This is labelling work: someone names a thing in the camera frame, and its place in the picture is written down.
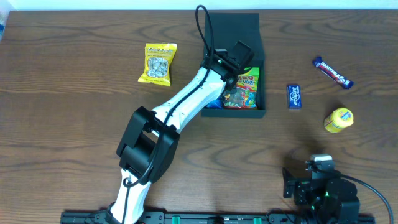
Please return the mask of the green Haribo worms bag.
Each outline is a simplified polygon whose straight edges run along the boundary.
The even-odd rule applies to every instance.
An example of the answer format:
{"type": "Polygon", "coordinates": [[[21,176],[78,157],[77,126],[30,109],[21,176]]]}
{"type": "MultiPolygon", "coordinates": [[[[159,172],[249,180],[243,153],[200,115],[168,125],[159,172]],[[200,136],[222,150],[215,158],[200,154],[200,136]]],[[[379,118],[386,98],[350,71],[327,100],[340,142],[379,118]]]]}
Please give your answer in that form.
{"type": "Polygon", "coordinates": [[[223,107],[234,110],[257,108],[256,95],[259,83],[259,68],[247,68],[247,72],[238,75],[235,92],[225,93],[223,107]]]}

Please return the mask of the yellow nuts snack bag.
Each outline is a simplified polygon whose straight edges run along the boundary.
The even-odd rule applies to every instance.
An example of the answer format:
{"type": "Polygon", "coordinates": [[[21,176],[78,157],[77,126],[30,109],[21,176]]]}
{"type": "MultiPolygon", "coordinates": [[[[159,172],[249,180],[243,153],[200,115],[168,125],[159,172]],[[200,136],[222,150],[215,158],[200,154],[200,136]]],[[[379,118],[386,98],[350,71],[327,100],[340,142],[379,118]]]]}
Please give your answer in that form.
{"type": "Polygon", "coordinates": [[[176,51],[175,43],[146,43],[144,71],[138,82],[171,86],[170,65],[176,51]]]}

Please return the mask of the blue Oreo cookie pack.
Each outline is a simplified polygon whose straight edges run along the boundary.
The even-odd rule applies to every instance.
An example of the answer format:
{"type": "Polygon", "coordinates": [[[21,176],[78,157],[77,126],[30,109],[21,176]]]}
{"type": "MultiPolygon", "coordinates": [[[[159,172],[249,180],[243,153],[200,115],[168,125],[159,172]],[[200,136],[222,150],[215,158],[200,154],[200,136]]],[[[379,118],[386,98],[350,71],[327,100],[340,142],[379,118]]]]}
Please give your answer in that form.
{"type": "Polygon", "coordinates": [[[222,109],[223,108],[223,101],[221,99],[215,99],[215,100],[209,102],[206,105],[206,108],[209,108],[209,109],[222,109]]]}

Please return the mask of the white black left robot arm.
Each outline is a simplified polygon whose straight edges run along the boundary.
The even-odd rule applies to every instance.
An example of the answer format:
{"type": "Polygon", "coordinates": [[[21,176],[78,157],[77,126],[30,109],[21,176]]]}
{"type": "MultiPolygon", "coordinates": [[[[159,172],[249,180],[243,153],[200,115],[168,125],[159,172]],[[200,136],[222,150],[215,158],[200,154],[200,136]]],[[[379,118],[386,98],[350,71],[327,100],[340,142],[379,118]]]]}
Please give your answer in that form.
{"type": "Polygon", "coordinates": [[[208,103],[231,90],[246,71],[254,51],[241,41],[231,50],[211,49],[193,80],[152,110],[132,114],[116,149],[121,186],[109,209],[111,223],[136,223],[144,212],[151,184],[170,167],[182,129],[208,103]]]}

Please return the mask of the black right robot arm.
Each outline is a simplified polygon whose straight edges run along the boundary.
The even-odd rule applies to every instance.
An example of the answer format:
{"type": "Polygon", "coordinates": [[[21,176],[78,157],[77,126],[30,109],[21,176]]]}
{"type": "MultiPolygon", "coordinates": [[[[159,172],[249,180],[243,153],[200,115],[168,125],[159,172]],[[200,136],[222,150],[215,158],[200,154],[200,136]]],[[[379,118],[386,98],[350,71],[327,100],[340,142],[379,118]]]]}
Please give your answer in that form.
{"type": "Polygon", "coordinates": [[[329,170],[313,170],[310,177],[295,177],[282,169],[283,196],[302,207],[294,223],[359,223],[360,202],[354,183],[329,170]]]}

